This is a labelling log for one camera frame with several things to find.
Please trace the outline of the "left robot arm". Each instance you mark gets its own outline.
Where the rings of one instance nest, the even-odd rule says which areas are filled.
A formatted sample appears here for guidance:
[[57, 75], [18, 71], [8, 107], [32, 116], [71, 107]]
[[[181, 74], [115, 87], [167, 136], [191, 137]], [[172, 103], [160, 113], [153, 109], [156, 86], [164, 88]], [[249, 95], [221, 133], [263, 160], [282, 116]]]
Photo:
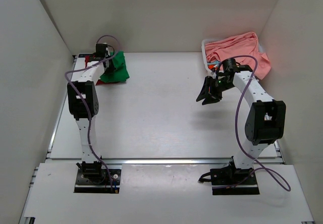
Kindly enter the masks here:
[[99, 112], [96, 84], [100, 77], [114, 68], [110, 46], [97, 43], [95, 52], [85, 57], [85, 68], [68, 71], [66, 75], [80, 73], [75, 80], [68, 79], [68, 106], [79, 129], [82, 162], [77, 164], [81, 174], [90, 180], [101, 182], [111, 177], [107, 165], [103, 162], [95, 134], [95, 117]]

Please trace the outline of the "green t-shirt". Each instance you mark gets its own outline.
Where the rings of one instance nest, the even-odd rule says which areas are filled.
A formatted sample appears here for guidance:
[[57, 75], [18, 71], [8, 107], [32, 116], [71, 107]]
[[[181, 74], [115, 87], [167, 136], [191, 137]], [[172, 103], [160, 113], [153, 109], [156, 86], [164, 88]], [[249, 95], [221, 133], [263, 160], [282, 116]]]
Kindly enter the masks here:
[[103, 84], [107, 83], [124, 83], [130, 78], [126, 67], [126, 60], [123, 51], [119, 51], [112, 59], [113, 70], [109, 70], [100, 77]]

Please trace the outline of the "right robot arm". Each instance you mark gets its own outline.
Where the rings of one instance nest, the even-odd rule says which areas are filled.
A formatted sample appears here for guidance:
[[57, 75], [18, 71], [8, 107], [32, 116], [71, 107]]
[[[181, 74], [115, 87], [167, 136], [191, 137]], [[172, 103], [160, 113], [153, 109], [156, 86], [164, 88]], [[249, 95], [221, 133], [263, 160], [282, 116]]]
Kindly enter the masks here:
[[205, 77], [196, 100], [203, 105], [218, 103], [223, 92], [232, 88], [241, 92], [238, 102], [245, 100], [250, 107], [244, 126], [246, 140], [238, 144], [240, 152], [233, 156], [236, 169], [248, 170], [264, 149], [282, 138], [286, 105], [271, 97], [256, 79], [254, 70], [235, 58], [222, 61], [212, 76]]

